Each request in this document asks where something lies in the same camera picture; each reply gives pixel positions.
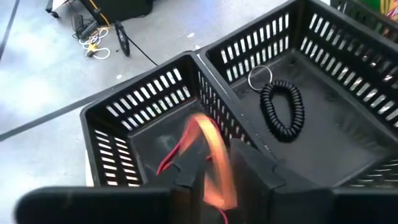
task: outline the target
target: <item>wire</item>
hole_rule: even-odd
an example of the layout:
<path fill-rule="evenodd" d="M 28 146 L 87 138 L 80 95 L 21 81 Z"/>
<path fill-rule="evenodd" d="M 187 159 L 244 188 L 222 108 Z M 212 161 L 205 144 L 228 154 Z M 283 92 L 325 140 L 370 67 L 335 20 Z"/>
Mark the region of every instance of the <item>wire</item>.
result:
<path fill-rule="evenodd" d="M 75 27 L 74 15 L 79 14 L 79 12 L 78 12 L 78 11 L 76 10 L 76 8 L 72 5 L 72 0 L 66 1 L 65 4 L 68 6 L 68 10 L 69 10 L 69 13 L 70 13 L 70 23 L 71 23 L 71 27 L 72 27 L 72 30 L 75 32 L 74 34 L 72 34 L 72 37 L 73 37 L 74 39 L 78 39 L 78 36 L 77 36 L 77 33 L 76 33 L 76 32 L 77 32 L 77 31 L 81 32 L 81 30 L 85 30 L 92 22 L 95 21 L 95 18 L 92 17 L 92 18 L 90 18 L 90 19 L 83 19 L 83 21 L 82 21 L 83 24 L 80 25 L 79 27 Z"/>
<path fill-rule="evenodd" d="M 146 58 L 148 58 L 148 60 L 150 60 L 155 66 L 157 66 L 157 64 L 156 64 L 152 59 L 150 59 L 150 57 L 149 57 L 147 54 L 145 54 L 145 52 L 142 51 L 141 48 L 139 48 L 138 45 L 137 45 L 136 43 L 134 43 L 134 41 L 132 41 L 128 35 L 126 35 L 126 37 L 129 39 L 129 41 L 130 41 L 134 46 L 137 47 L 137 49 L 138 49 Z"/>
<path fill-rule="evenodd" d="M 100 43 L 101 43 L 101 39 L 104 38 L 105 36 L 107 36 L 109 34 L 109 30 L 106 27 L 103 28 L 99 28 L 97 29 L 96 32 L 94 32 L 87 41 L 82 42 L 81 39 L 79 39 L 79 44 L 81 44 L 81 46 L 83 47 L 83 49 L 87 50 L 88 52 L 93 52 L 93 57 L 97 58 L 99 60 L 104 60 L 107 59 L 110 55 L 111 55 L 111 51 L 110 49 L 108 49 L 107 47 L 103 47 L 103 48 L 96 48 Z M 104 57 L 99 57 L 97 55 L 95 55 L 96 52 L 99 51 L 107 51 L 107 54 Z"/>
<path fill-rule="evenodd" d="M 216 129 L 218 132 L 220 132 L 220 130 L 218 129 L 217 123 L 216 123 L 213 119 L 211 119 L 211 118 L 208 118 L 208 119 L 211 121 L 211 123 L 213 124 L 213 126 L 215 127 L 215 129 Z M 163 170 L 168 169 L 168 168 L 173 164 L 173 161 L 171 161 L 171 160 L 172 160 L 172 158 L 178 153 L 178 150 L 180 149 L 181 143 L 188 137 L 188 134 L 190 133 L 190 132 L 189 132 L 189 129 L 192 127 L 192 125 L 193 125 L 193 122 L 192 122 L 192 120 L 190 120 L 190 121 L 188 122 L 188 124 L 187 124 L 187 127 L 185 128 L 185 131 L 184 131 L 184 133 L 183 133 L 183 135 L 182 135 L 181 140 L 179 140 L 179 142 L 177 143 L 177 145 L 171 150 L 171 152 L 170 152 L 170 153 L 162 160 L 162 162 L 160 163 L 160 165 L 159 165 L 159 167 L 158 167 L 158 170 L 157 170 L 157 173 L 156 173 L 157 175 L 159 175 Z M 207 156 L 207 157 L 206 157 L 206 160 L 207 160 L 207 161 L 212 160 L 211 155 Z M 219 209 L 219 208 L 218 208 L 217 210 L 218 210 L 218 212 L 221 214 L 221 216 L 223 217 L 224 224 L 228 224 L 228 217 L 226 216 L 225 212 L 222 211 L 222 210 Z"/>
<path fill-rule="evenodd" d="M 94 3 L 93 0 L 90 0 L 90 3 L 93 5 L 93 7 L 95 9 L 98 9 L 97 5 Z M 107 18 L 104 16 L 104 14 L 102 12 L 99 13 L 99 15 L 104 19 L 106 25 L 108 25 L 109 27 L 111 26 L 111 24 L 109 23 L 109 21 L 107 20 Z"/>

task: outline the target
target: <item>electrical cable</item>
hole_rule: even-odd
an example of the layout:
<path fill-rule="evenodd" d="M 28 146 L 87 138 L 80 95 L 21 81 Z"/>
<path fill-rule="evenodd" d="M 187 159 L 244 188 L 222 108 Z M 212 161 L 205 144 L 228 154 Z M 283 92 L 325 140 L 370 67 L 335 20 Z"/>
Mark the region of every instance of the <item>electrical cable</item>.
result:
<path fill-rule="evenodd" d="M 91 54 L 94 58 L 97 58 L 99 60 L 107 59 L 111 55 L 110 49 L 108 49 L 107 47 L 103 47 L 103 48 L 97 48 L 97 47 L 101 43 L 101 39 L 104 38 L 105 36 L 107 36 L 108 34 L 109 34 L 109 30 L 107 27 L 99 28 L 96 32 L 94 32 L 93 35 L 91 35 L 88 38 L 87 41 L 82 42 L 79 39 L 79 44 L 81 44 L 83 49 L 87 50 L 88 54 Z M 104 57 L 99 57 L 99 56 L 95 55 L 96 52 L 104 51 L 104 50 L 107 51 L 107 54 Z"/>
<path fill-rule="evenodd" d="M 94 0 L 89 0 L 90 1 L 90 3 L 91 3 L 91 5 L 96 9 L 96 10 L 99 10 L 99 8 L 97 7 L 97 5 L 94 3 Z M 109 23 L 109 21 L 108 21 L 108 19 L 105 17 L 105 15 L 102 13 L 102 12 L 99 12 L 99 14 L 100 14 L 100 16 L 104 19 L 104 21 L 105 21 L 105 23 L 109 26 L 109 27 L 111 27 L 111 24 Z M 130 55 L 130 48 L 129 48 L 129 46 L 127 45 L 127 44 L 125 44 L 124 42 L 123 42 L 123 40 L 121 40 L 121 37 L 126 37 L 146 58 L 148 58 L 148 60 L 150 60 L 155 66 L 157 66 L 157 64 L 143 51 L 143 50 L 141 50 L 141 48 L 140 47 L 138 47 L 138 45 L 136 44 L 136 43 L 134 43 L 134 41 L 132 41 L 131 39 L 130 39 L 130 37 L 129 36 L 127 36 L 127 34 L 126 34 L 126 32 L 124 31 L 124 28 L 123 28 L 123 26 L 120 24 L 120 22 L 119 22 L 119 25 L 120 26 L 117 26 L 117 22 L 118 21 L 116 21 L 115 22 L 115 24 L 116 24 L 116 26 L 115 26 L 115 28 L 116 28 L 116 33 L 118 33 L 119 31 L 121 32 L 121 34 L 122 35 L 119 35 L 118 34 L 118 39 L 119 39 L 119 43 L 120 43 L 120 45 L 121 45 L 121 48 L 122 48 L 122 50 L 123 50 L 123 53 L 126 55 L 126 56 L 128 56 L 128 55 Z"/>
<path fill-rule="evenodd" d="M 93 0 L 90 0 L 90 3 L 93 5 L 93 7 L 94 7 L 96 10 L 99 10 L 98 7 L 97 7 L 97 5 L 94 3 Z M 108 26 L 110 27 L 111 24 L 109 23 L 109 21 L 108 21 L 108 19 L 105 17 L 105 15 L 104 15 L 102 12 L 100 12 L 99 15 L 104 19 L 106 25 L 108 25 Z"/>
<path fill-rule="evenodd" d="M 216 122 L 215 122 L 213 119 L 211 119 L 211 118 L 207 118 L 207 119 L 210 120 L 212 126 L 216 129 L 216 131 L 217 131 L 218 133 L 220 133 L 220 130 L 218 129 Z M 191 137 L 190 135 L 195 135 L 195 134 L 197 134 L 197 133 L 194 134 L 194 133 L 190 132 L 191 129 L 193 128 L 193 124 L 194 124 L 194 123 L 193 123 L 193 120 L 190 119 L 190 120 L 188 121 L 187 127 L 185 128 L 185 131 L 184 131 L 184 133 L 183 133 L 183 135 L 182 135 L 181 140 L 177 143 L 177 145 L 171 150 L 171 152 L 170 152 L 170 153 L 163 159 L 163 161 L 160 163 L 160 165 L 159 165 L 159 167 L 158 167 L 158 170 L 157 170 L 157 175 L 159 175 L 163 170 L 168 169 L 168 168 L 173 164 L 172 158 L 178 153 L 178 151 L 179 151 L 179 149 L 180 149 L 180 147 L 181 147 L 181 144 L 184 144 L 184 142 L 185 142 L 186 140 L 188 140 L 188 142 L 192 143 L 192 141 L 195 139 L 195 138 L 190 138 L 190 137 Z M 211 155 L 207 156 L 207 157 L 206 157 L 206 160 L 207 160 L 207 161 L 212 160 Z M 219 209 L 219 208 L 218 208 L 218 211 L 219 211 L 219 213 L 221 214 L 221 216 L 223 217 L 224 224 L 228 224 L 228 217 L 226 216 L 225 212 L 222 211 L 222 210 Z"/>
<path fill-rule="evenodd" d="M 129 41 L 130 41 L 134 46 L 136 46 L 136 48 L 137 48 L 146 58 L 148 58 L 148 60 L 150 60 L 155 66 L 157 66 L 157 64 L 156 64 L 152 59 L 150 59 L 150 57 L 149 57 L 147 54 L 145 54 L 145 52 L 144 52 L 143 50 L 141 50 L 141 48 L 139 48 L 138 45 L 137 45 L 136 43 L 134 43 L 134 41 L 132 41 L 132 40 L 130 39 L 129 36 L 126 35 L 126 37 L 129 39 Z"/>
<path fill-rule="evenodd" d="M 179 142 L 179 151 L 184 153 L 191 144 L 203 133 L 213 159 L 216 183 L 205 175 L 204 201 L 223 210 L 235 208 L 237 204 L 236 191 L 232 181 L 232 171 L 226 146 L 220 132 L 215 128 L 210 118 L 198 113 L 188 121 L 182 141 Z"/>
<path fill-rule="evenodd" d="M 157 63 L 154 62 L 134 41 L 131 40 L 131 38 L 126 34 L 126 31 L 124 30 L 124 27 L 119 21 L 116 21 L 114 23 L 114 27 L 116 29 L 116 34 L 118 35 L 120 47 L 122 48 L 122 51 L 126 56 L 130 55 L 130 46 L 127 42 L 130 41 L 150 62 L 152 62 L 155 66 L 157 66 Z"/>

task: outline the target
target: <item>orange strap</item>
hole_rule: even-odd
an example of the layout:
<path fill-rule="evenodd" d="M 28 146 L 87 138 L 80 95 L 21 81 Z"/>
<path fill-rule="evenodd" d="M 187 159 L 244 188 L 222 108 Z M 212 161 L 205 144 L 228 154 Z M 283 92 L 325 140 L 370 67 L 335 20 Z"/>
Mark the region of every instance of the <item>orange strap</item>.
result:
<path fill-rule="evenodd" d="M 204 114 L 195 114 L 188 121 L 183 138 L 180 141 L 180 153 L 183 153 L 203 133 L 209 145 L 211 158 L 213 159 L 216 184 L 205 175 L 204 201 L 216 208 L 227 210 L 237 206 L 236 191 L 233 185 L 232 171 L 228 154 L 218 130 L 214 127 L 210 118 Z"/>

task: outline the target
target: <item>black object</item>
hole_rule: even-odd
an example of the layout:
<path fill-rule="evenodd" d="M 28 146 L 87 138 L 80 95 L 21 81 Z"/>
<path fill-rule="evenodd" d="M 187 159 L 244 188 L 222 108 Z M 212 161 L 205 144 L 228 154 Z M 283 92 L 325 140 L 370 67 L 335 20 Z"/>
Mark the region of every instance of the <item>black object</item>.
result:
<path fill-rule="evenodd" d="M 73 16 L 73 31 L 75 31 L 76 36 L 80 36 L 81 33 L 84 31 L 86 28 L 86 25 L 84 24 L 83 16 L 81 14 L 75 14 Z"/>
<path fill-rule="evenodd" d="M 247 224 L 397 223 L 397 189 L 321 188 L 231 140 L 238 206 Z"/>
<path fill-rule="evenodd" d="M 150 62 L 152 62 L 155 66 L 157 66 L 157 63 L 156 62 L 154 62 L 147 54 L 145 54 L 145 52 L 143 51 L 143 50 L 141 50 L 141 48 L 136 44 L 136 43 L 134 43 L 134 41 L 132 41 L 131 39 L 130 39 L 130 37 L 129 36 L 127 36 L 127 34 L 126 34 L 126 37 L 127 37 L 127 39 L 129 39 L 129 41 L 146 57 L 146 58 L 148 58 L 148 60 L 150 60 Z"/>
<path fill-rule="evenodd" d="M 398 187 L 394 170 L 383 169 L 395 164 L 398 147 L 396 44 L 321 1 L 296 0 L 204 48 L 200 58 L 224 89 L 234 90 L 229 97 L 243 105 L 286 168 L 322 187 Z M 260 64 L 302 94 L 305 125 L 293 143 L 269 132 L 260 96 L 248 85 L 247 75 Z M 269 82 L 261 72 L 251 80 Z M 272 102 L 279 119 L 290 123 L 285 98 Z"/>
<path fill-rule="evenodd" d="M 126 31 L 124 31 L 124 27 L 119 21 L 114 23 L 114 27 L 116 29 L 116 35 L 118 36 L 120 48 L 126 57 L 130 56 L 130 43 L 127 39 Z"/>
<path fill-rule="evenodd" d="M 227 146 L 240 138 L 264 147 L 249 137 L 255 132 L 227 94 L 231 90 L 222 90 L 199 58 L 185 52 L 87 106 L 81 122 L 95 186 L 152 180 L 194 113 L 211 116 Z"/>
<path fill-rule="evenodd" d="M 35 190 L 18 203 L 16 220 L 18 224 L 199 224 L 204 167 L 204 151 L 192 150 L 143 187 Z"/>
<path fill-rule="evenodd" d="M 52 17 L 58 19 L 60 16 L 58 15 L 58 13 L 52 10 L 52 5 L 53 5 L 53 0 L 48 0 L 47 5 L 45 7 L 45 11 L 48 12 Z"/>
<path fill-rule="evenodd" d="M 358 0 L 330 0 L 330 6 L 383 37 L 398 43 L 398 24 Z"/>
<path fill-rule="evenodd" d="M 145 16 L 152 11 L 152 0 L 81 0 L 87 10 L 96 19 L 99 25 L 108 25 L 102 13 L 110 24 L 115 21 L 123 21 L 133 17 Z"/>
<path fill-rule="evenodd" d="M 276 92 L 285 93 L 291 109 L 292 122 L 289 127 L 285 126 L 278 118 L 272 98 Z M 282 142 L 292 142 L 299 136 L 305 120 L 304 105 L 299 89 L 293 84 L 274 80 L 266 84 L 261 90 L 260 107 L 266 119 L 269 131 Z"/>
<path fill-rule="evenodd" d="M 84 29 L 82 30 L 81 33 L 77 33 L 76 32 L 76 36 L 79 39 L 86 39 L 88 38 L 98 27 L 98 23 L 97 21 L 91 21 L 89 24 L 87 24 L 86 26 L 84 26 Z"/>

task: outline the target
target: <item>floor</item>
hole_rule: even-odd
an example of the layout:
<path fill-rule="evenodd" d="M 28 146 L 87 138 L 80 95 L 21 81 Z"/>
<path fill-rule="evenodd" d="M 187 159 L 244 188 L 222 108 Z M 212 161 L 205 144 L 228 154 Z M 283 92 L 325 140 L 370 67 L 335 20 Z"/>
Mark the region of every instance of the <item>floor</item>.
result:
<path fill-rule="evenodd" d="M 0 136 L 7 136 L 0 138 L 0 223 L 13 223 L 12 208 L 29 190 L 86 185 L 81 108 L 14 136 L 12 130 L 154 67 L 136 49 L 129 58 L 116 52 L 120 47 L 114 30 L 101 43 L 111 50 L 108 59 L 84 57 L 72 38 L 72 9 L 57 9 L 61 18 L 56 20 L 44 11 L 46 2 L 21 0 L 0 61 Z M 160 0 L 151 14 L 123 25 L 143 51 L 162 63 L 218 40 L 282 2 Z M 0 0 L 0 5 L 2 38 L 14 1 Z M 78 1 L 73 8 L 89 18 Z"/>

